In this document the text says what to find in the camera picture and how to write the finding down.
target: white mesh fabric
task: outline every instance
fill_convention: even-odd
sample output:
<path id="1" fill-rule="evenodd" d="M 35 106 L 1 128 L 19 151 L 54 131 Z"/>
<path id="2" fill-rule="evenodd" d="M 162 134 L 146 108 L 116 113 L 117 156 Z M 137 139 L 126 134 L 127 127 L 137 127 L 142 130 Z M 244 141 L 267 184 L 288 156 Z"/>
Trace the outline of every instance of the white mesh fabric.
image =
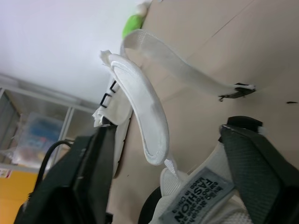
<path id="1" fill-rule="evenodd" d="M 253 222 L 246 211 L 238 211 L 222 220 L 220 224 L 253 224 Z"/>
<path id="2" fill-rule="evenodd" d="M 189 86 L 216 96 L 235 93 L 236 87 L 254 89 L 253 85 L 230 85 L 218 82 L 190 66 L 170 47 L 144 29 L 137 29 L 126 36 L 121 45 L 121 56 L 123 57 L 127 57 L 125 49 L 139 51 L 144 56 L 164 66 L 173 76 Z"/>

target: shoe label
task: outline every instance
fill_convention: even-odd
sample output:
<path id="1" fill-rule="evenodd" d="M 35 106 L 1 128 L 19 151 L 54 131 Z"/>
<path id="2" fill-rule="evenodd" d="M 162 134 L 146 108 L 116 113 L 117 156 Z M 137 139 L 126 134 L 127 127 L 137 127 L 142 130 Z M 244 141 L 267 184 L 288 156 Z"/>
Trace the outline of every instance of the shoe label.
<path id="1" fill-rule="evenodd" d="M 208 168 L 203 168 L 187 183 L 159 218 L 163 224 L 199 224 L 234 184 Z"/>

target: black object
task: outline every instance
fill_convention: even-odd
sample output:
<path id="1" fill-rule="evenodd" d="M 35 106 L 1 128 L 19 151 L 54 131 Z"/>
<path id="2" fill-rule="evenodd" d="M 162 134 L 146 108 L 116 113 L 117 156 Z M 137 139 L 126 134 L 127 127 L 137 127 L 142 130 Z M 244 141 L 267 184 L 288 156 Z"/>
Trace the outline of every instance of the black object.
<path id="1" fill-rule="evenodd" d="M 299 171 L 254 131 L 223 125 L 221 138 L 234 183 L 253 223 L 298 224 Z"/>
<path id="2" fill-rule="evenodd" d="M 113 177 L 116 126 L 78 137 L 32 193 L 15 224 L 104 224 Z"/>
<path id="3" fill-rule="evenodd" d="M 116 84 L 116 81 L 114 81 L 114 82 L 112 83 L 111 87 L 110 87 L 110 90 L 111 90 L 112 92 L 114 92 L 114 93 L 116 93 L 116 91 L 113 89 L 113 87 L 115 86 L 115 84 Z"/>
<path id="4" fill-rule="evenodd" d="M 246 116 L 233 116 L 228 118 L 227 125 L 246 128 L 248 130 L 258 133 L 258 128 L 262 127 L 263 123 L 259 120 Z"/>
<path id="5" fill-rule="evenodd" d="M 246 86 L 247 84 L 243 84 L 243 83 L 236 83 L 235 85 L 244 85 Z M 255 92 L 256 90 L 250 90 L 250 89 L 246 89 L 246 88 L 242 88 L 242 87 L 237 87 L 235 88 L 235 90 L 237 91 L 236 93 L 233 94 L 228 94 L 228 95 L 221 95 L 220 97 L 220 101 L 222 102 L 224 98 L 230 98 L 230 99 L 236 99 L 236 98 L 240 98 L 240 97 L 245 97 L 253 92 Z"/>
<path id="6" fill-rule="evenodd" d="M 107 96 L 108 96 L 108 97 L 112 97 L 109 93 L 105 93 L 104 96 L 103 96 L 102 101 L 100 102 L 100 106 L 102 106 L 102 107 L 104 107 L 104 108 L 107 108 L 107 106 L 103 104 L 103 103 L 104 103 L 104 100 L 106 99 Z"/>
<path id="7" fill-rule="evenodd" d="M 154 190 L 148 199 L 146 199 L 138 219 L 138 224 L 148 224 L 151 222 L 156 205 L 158 204 L 158 201 L 161 199 L 161 189 L 158 187 L 156 190 Z"/>
<path id="8" fill-rule="evenodd" d="M 46 169 L 47 163 L 48 163 L 49 158 L 51 157 L 53 151 L 55 150 L 55 148 L 57 148 L 58 146 L 60 146 L 62 144 L 66 144 L 67 146 L 71 147 L 71 144 L 68 141 L 65 141 L 65 140 L 55 142 L 53 145 L 50 146 L 50 148 L 48 149 L 48 151 L 47 151 L 47 153 L 46 153 L 46 155 L 45 155 L 45 157 L 43 159 L 41 167 L 40 167 L 40 169 L 38 171 L 38 175 L 37 175 L 37 179 L 36 179 L 36 184 L 34 186 L 33 191 L 35 191 L 36 188 L 37 188 L 37 186 L 42 182 L 43 175 L 45 173 L 45 169 Z"/>

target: white webbing strap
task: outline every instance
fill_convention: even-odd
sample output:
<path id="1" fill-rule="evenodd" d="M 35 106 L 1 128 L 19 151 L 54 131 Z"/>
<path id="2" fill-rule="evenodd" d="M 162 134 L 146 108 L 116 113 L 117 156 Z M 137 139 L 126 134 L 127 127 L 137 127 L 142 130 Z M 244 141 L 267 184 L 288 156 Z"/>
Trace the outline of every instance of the white webbing strap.
<path id="1" fill-rule="evenodd" d="M 179 80 L 197 90 L 222 96 L 236 93 L 235 88 L 254 89 L 253 85 L 232 85 L 220 83 L 198 69 L 190 66 L 170 47 L 144 29 L 137 29 L 126 36 L 121 45 L 121 56 L 128 57 L 125 49 L 133 49 L 142 53 L 158 64 L 164 66 Z"/>

